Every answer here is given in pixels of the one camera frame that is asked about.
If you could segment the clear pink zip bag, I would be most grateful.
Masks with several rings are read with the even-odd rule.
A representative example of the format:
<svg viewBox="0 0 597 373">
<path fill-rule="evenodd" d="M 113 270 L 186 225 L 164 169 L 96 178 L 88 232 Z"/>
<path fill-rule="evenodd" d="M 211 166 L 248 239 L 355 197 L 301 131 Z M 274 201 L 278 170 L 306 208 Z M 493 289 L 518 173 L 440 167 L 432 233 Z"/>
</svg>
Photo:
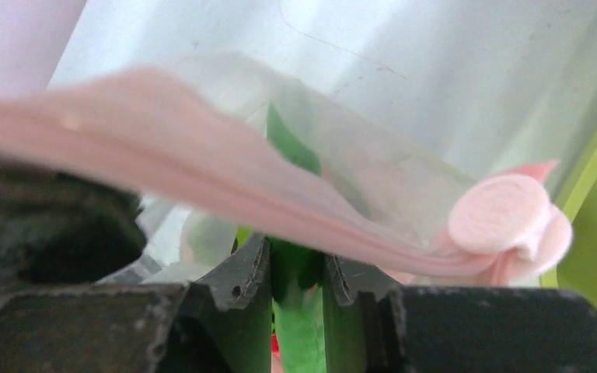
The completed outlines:
<svg viewBox="0 0 597 373">
<path fill-rule="evenodd" d="M 504 287 L 566 255 L 554 161 L 474 181 L 352 110 L 237 55 L 128 68 L 0 97 L 0 165 L 65 171 L 381 268 L 404 284 Z"/>
</svg>

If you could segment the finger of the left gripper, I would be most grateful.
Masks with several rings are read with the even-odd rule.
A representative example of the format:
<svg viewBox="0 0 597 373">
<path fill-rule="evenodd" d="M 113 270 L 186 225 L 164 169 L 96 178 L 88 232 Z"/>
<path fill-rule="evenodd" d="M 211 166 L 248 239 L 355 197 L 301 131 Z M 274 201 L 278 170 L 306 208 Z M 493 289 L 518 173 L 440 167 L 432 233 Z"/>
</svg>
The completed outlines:
<svg viewBox="0 0 597 373">
<path fill-rule="evenodd" d="M 140 197 L 60 171 L 0 159 L 0 294 L 97 281 L 146 246 Z"/>
</svg>

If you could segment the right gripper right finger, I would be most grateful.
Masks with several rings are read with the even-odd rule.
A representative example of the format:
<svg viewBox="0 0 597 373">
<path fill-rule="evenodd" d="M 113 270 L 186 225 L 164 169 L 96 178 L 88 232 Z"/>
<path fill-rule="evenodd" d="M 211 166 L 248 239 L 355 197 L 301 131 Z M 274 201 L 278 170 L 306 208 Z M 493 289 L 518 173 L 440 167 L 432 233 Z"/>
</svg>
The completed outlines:
<svg viewBox="0 0 597 373">
<path fill-rule="evenodd" d="M 577 293 L 403 286 L 336 257 L 323 274 L 330 372 L 597 372 L 597 311 Z"/>
</svg>

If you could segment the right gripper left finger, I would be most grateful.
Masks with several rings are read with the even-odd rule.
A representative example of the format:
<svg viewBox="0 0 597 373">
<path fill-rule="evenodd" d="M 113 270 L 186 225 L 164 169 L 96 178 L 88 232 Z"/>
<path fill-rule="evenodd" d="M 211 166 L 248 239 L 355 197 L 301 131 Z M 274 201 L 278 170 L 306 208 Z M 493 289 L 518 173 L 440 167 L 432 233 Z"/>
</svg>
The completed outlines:
<svg viewBox="0 0 597 373">
<path fill-rule="evenodd" d="M 0 372 L 268 372 L 268 241 L 189 284 L 34 288 L 0 297 Z"/>
</svg>

